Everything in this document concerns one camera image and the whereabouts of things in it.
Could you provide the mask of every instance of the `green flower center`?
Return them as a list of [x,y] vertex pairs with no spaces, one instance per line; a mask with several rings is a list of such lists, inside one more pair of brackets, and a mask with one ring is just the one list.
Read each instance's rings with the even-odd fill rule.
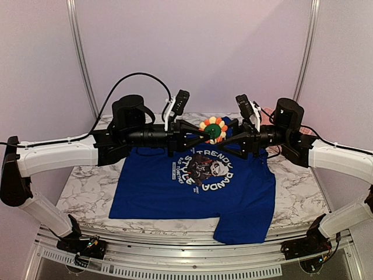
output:
[[210,134],[210,139],[216,139],[221,134],[221,128],[218,124],[209,124],[205,128],[205,133]]

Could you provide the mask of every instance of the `white robot arm segment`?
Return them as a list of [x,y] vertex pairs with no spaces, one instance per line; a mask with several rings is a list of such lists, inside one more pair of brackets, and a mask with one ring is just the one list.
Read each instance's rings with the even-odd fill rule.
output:
[[[59,140],[73,140],[82,136]],[[94,137],[90,135],[76,142],[18,148],[19,159],[17,163],[20,174],[22,177],[30,177],[39,172],[64,167],[95,166],[98,162],[98,150],[93,146],[95,143]],[[36,144],[36,142],[20,143],[22,146],[32,144]]]
[[308,157],[310,167],[334,170],[373,185],[373,156],[333,147],[321,140],[316,140],[312,146]]
[[73,226],[69,216],[59,210],[38,191],[33,191],[33,197],[28,198],[18,208],[29,213],[61,238],[72,233]]

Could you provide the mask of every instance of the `blue t-shirt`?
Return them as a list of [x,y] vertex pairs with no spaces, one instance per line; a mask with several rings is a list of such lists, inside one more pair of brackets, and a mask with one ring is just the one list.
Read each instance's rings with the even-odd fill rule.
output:
[[214,239],[225,244],[264,242],[275,209],[276,180],[267,153],[248,160],[201,144],[168,157],[133,149],[119,178],[111,219],[220,217]]

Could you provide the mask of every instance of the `black cable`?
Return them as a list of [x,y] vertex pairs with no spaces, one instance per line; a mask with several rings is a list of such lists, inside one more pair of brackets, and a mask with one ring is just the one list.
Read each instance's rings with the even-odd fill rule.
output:
[[370,155],[370,156],[373,156],[373,153],[367,151],[367,150],[361,150],[361,149],[357,149],[357,148],[352,148],[352,147],[346,147],[346,146],[341,146],[341,145],[335,145],[327,140],[324,140],[312,127],[309,127],[307,125],[301,125],[301,127],[304,127],[304,128],[308,128],[309,130],[311,130],[322,142],[330,145],[330,146],[333,146],[333,147],[337,147],[337,148],[340,148],[340,149],[344,149],[344,150],[349,150],[349,151],[353,151],[353,152],[359,152],[359,153],[364,153],[366,155]]
[[[95,129],[96,125],[98,124],[98,122],[100,121],[101,119],[101,115],[105,109],[105,106],[107,104],[107,102],[109,101],[109,98],[111,97],[112,93],[114,92],[114,90],[117,88],[117,86],[122,82],[124,81],[125,79],[129,78],[129,77],[132,77],[132,76],[136,76],[136,75],[143,75],[143,76],[148,76],[154,80],[156,80],[157,82],[159,82],[166,90],[167,94],[168,94],[168,100],[169,102],[171,102],[171,92],[170,90],[168,89],[168,87],[166,86],[166,84],[164,82],[162,82],[159,78],[153,76],[152,74],[149,74],[149,73],[144,73],[144,72],[135,72],[135,73],[131,73],[127,76],[124,76],[123,78],[121,78],[118,82],[116,82],[116,84],[112,87],[112,89],[110,90],[108,96],[106,97],[105,99],[105,102],[104,104],[102,105],[101,107],[101,110],[92,126],[92,128],[90,129],[90,131],[82,136],[82,137],[79,137],[79,138],[75,138],[75,139],[71,139],[70,142],[76,142],[76,141],[81,141],[83,139],[86,139]],[[168,106],[168,103],[166,104],[166,106],[164,107],[163,109],[163,112],[165,112],[166,108]],[[35,144],[31,144],[31,145],[28,145],[27,147],[26,146],[23,146],[23,145],[14,145],[14,144],[8,144],[8,143],[5,143],[5,142],[0,142],[0,145],[6,145],[6,146],[11,146],[11,147],[16,147],[16,148],[33,148],[33,147],[38,147],[38,146],[44,146],[44,145],[52,145],[52,144],[62,144],[62,143],[68,143],[69,141],[68,140],[58,140],[58,141],[49,141],[49,142],[42,142],[42,143],[35,143]]]
[[162,114],[161,114],[162,122],[164,122],[164,123],[166,122],[164,120],[164,113],[166,112],[167,107],[168,107],[168,103],[166,103],[166,105],[164,106]]
[[337,246],[334,252],[332,253],[332,255],[329,258],[327,258],[325,261],[323,261],[321,264],[326,264],[337,253],[338,247],[339,247],[339,242],[337,242]]
[[88,236],[88,235],[84,235],[84,236],[80,236],[80,237],[77,237],[77,238],[64,238],[64,237],[59,237],[57,234],[55,234],[53,232],[53,230],[51,230],[50,228],[48,228],[50,230],[51,233],[53,233],[53,235],[55,237],[57,237],[58,239],[60,239],[60,241],[64,241],[64,240],[80,240],[80,238],[90,238],[91,236]]
[[174,115],[171,117],[170,122],[172,123],[175,119],[176,119],[176,114],[174,114]]
[[269,118],[271,117],[265,110],[262,110],[261,112],[265,113]]
[[82,259],[79,254],[76,254],[74,257],[74,264],[78,267],[87,268],[89,261]]
[[268,159],[272,159],[272,158],[275,158],[276,156],[279,156],[279,155],[281,155],[281,149],[280,149],[280,147],[279,147],[279,146],[277,146],[277,148],[279,149],[279,152],[278,152],[277,154],[275,154],[275,155],[272,155],[272,156],[269,156],[269,157],[267,157],[267,160],[268,160]]

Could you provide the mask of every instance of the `white bracket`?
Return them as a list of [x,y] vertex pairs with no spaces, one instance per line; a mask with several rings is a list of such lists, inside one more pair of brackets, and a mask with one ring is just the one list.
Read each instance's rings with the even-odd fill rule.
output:
[[252,110],[254,111],[253,115],[250,116],[251,123],[255,126],[256,130],[258,132],[261,131],[261,108],[259,106],[256,106],[253,102],[249,101],[250,105],[252,107]]
[[169,101],[167,99],[166,102],[168,103],[168,107],[167,107],[167,111],[166,111],[166,116],[164,118],[164,130],[168,131],[168,118],[170,117],[171,111],[172,111],[172,109],[173,109],[173,107],[175,105],[175,102],[176,102],[175,96],[171,97],[171,101]]

